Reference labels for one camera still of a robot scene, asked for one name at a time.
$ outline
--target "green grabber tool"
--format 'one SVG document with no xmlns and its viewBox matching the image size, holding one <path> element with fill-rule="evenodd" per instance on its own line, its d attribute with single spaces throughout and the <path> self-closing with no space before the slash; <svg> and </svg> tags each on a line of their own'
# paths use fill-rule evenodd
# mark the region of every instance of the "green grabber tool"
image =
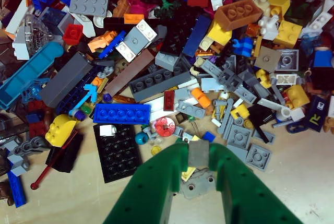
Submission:
<svg viewBox="0 0 334 224">
<path fill-rule="evenodd" d="M 175 143 L 142 164 L 104 224 L 167 224 L 188 166 L 217 171 L 227 224 L 302 224 L 234 153 L 206 140 Z"/>
</svg>

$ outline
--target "blue minifigure part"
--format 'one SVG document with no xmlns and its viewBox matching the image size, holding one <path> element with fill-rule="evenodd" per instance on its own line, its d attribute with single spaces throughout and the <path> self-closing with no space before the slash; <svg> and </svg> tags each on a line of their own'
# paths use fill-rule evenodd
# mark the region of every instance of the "blue minifigure part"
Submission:
<svg viewBox="0 0 334 224">
<path fill-rule="evenodd" d="M 196 21 L 194 29 L 184 45 L 182 53 L 189 57 L 194 57 L 195 52 L 205 36 L 209 26 L 211 24 L 211 19 L 204 15 L 200 15 Z"/>
<path fill-rule="evenodd" d="M 149 124 L 150 108 L 144 104 L 96 104 L 93 122 Z"/>
<path fill-rule="evenodd" d="M 136 134 L 135 141 L 138 145 L 143 145 L 143 144 L 147 143 L 148 136 L 147 136 L 146 133 L 140 132 L 140 133 Z"/>
<path fill-rule="evenodd" d="M 313 67 L 332 67 L 332 51 L 316 51 L 314 55 Z"/>
<path fill-rule="evenodd" d="M 205 132 L 205 134 L 202 137 L 202 139 L 208 140 L 210 143 L 213 142 L 214 138 L 215 136 L 209 131 Z"/>
<path fill-rule="evenodd" d="M 102 53 L 99 54 L 99 58 L 103 59 L 105 57 L 107 57 L 109 55 L 109 53 L 111 53 L 116 46 L 118 46 L 118 44 L 124 40 L 126 32 L 122 31 L 120 32 L 113 40 L 112 42 L 110 42 L 110 44 L 103 49 Z"/>
<path fill-rule="evenodd" d="M 253 40 L 251 38 L 245 37 L 240 40 L 234 39 L 232 42 L 232 46 L 234 47 L 234 54 L 251 57 L 253 49 Z"/>
<path fill-rule="evenodd" d="M 39 92 L 40 90 L 42 90 L 42 86 L 45 83 L 48 83 L 49 81 L 50 81 L 49 78 L 33 80 L 28 86 L 28 88 L 21 93 L 22 103 L 25 104 L 33 100 L 42 100 L 41 96 L 39 95 Z"/>
<path fill-rule="evenodd" d="M 56 42 L 49 42 L 40 48 L 20 69 L 0 87 L 0 108 L 7 110 L 27 89 L 29 84 L 52 65 L 56 57 L 62 56 L 64 49 Z"/>
</svg>

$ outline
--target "brown lego brick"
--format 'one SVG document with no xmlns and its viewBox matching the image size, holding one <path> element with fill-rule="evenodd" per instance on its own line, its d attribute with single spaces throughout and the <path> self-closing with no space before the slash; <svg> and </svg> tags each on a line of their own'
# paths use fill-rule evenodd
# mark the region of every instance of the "brown lego brick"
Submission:
<svg viewBox="0 0 334 224">
<path fill-rule="evenodd" d="M 145 49 L 105 87 L 105 90 L 114 96 L 153 60 L 154 56 Z"/>
<path fill-rule="evenodd" d="M 262 13 L 252 0 L 241 0 L 219 7 L 214 19 L 224 31 L 230 31 L 256 22 Z"/>
</svg>

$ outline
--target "pile of lego pieces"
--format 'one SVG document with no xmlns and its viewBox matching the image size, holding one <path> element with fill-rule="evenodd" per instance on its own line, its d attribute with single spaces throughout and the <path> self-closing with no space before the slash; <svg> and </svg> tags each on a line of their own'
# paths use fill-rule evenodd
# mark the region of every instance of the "pile of lego pieces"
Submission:
<svg viewBox="0 0 334 224">
<path fill-rule="evenodd" d="M 18 120 L 0 117 L 0 175 L 9 178 L 2 195 L 9 205 L 25 203 L 20 176 L 29 155 L 50 150 L 33 190 L 50 168 L 70 173 L 84 138 L 76 125 L 91 119 L 105 183 L 135 172 L 138 145 L 151 144 L 156 155 L 169 136 L 219 135 L 265 171 L 275 135 L 263 124 L 334 134 L 333 7 L 334 0 L 3 0 L 0 108 Z M 197 119 L 217 133 L 198 133 Z M 184 121 L 202 136 L 185 132 Z M 182 174 L 188 198 L 196 195 L 185 191 L 187 180 L 208 174 L 195 170 Z"/>
</svg>

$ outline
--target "light blue lego piece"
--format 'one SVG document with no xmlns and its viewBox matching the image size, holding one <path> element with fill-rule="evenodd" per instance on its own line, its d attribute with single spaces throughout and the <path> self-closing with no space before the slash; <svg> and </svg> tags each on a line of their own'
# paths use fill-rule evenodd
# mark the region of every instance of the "light blue lego piece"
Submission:
<svg viewBox="0 0 334 224">
<path fill-rule="evenodd" d="M 150 108 L 144 104 L 96 104 L 93 122 L 149 124 Z"/>
<path fill-rule="evenodd" d="M 49 42 L 40 48 L 20 69 L 0 87 L 0 108 L 7 110 L 30 83 L 44 73 L 62 56 L 64 49 L 56 42 Z"/>
</svg>

